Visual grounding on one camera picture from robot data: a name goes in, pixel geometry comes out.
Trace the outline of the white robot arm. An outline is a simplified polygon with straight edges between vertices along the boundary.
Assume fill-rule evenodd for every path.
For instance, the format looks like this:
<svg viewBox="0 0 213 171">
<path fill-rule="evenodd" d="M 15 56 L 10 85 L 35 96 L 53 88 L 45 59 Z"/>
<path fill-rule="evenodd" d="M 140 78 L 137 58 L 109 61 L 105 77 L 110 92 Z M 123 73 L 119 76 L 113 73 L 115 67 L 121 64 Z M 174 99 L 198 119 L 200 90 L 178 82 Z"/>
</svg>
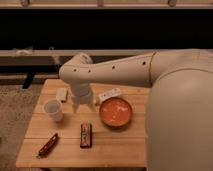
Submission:
<svg viewBox="0 0 213 171">
<path fill-rule="evenodd" d="M 213 171 L 213 52 L 153 51 L 97 64 L 80 53 L 59 77 L 79 104 L 90 101 L 92 83 L 148 87 L 147 171 Z"/>
</svg>

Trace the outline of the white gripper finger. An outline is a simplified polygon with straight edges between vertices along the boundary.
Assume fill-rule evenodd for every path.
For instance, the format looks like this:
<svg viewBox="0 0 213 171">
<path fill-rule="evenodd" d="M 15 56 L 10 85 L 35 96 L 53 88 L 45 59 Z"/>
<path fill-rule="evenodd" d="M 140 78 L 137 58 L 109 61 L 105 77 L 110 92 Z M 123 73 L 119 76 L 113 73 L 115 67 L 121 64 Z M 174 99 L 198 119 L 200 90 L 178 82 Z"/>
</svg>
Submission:
<svg viewBox="0 0 213 171">
<path fill-rule="evenodd" d="M 95 107 L 94 103 L 88 103 L 88 107 L 89 107 L 93 112 L 96 112 L 96 107 Z"/>
<path fill-rule="evenodd" d="M 78 108 L 79 108 L 79 104 L 73 104 L 72 108 L 73 108 L 73 113 L 77 113 Z"/>
</svg>

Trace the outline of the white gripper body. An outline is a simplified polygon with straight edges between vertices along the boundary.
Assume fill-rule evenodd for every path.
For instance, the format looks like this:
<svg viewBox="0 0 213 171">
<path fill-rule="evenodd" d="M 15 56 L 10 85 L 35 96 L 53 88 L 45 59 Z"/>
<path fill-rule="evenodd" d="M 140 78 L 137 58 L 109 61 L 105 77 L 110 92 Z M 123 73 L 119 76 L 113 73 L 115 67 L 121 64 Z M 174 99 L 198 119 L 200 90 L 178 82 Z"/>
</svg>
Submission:
<svg viewBox="0 0 213 171">
<path fill-rule="evenodd" d="M 75 104 L 90 104 L 93 101 L 93 91 L 88 83 L 71 84 L 70 89 Z"/>
</svg>

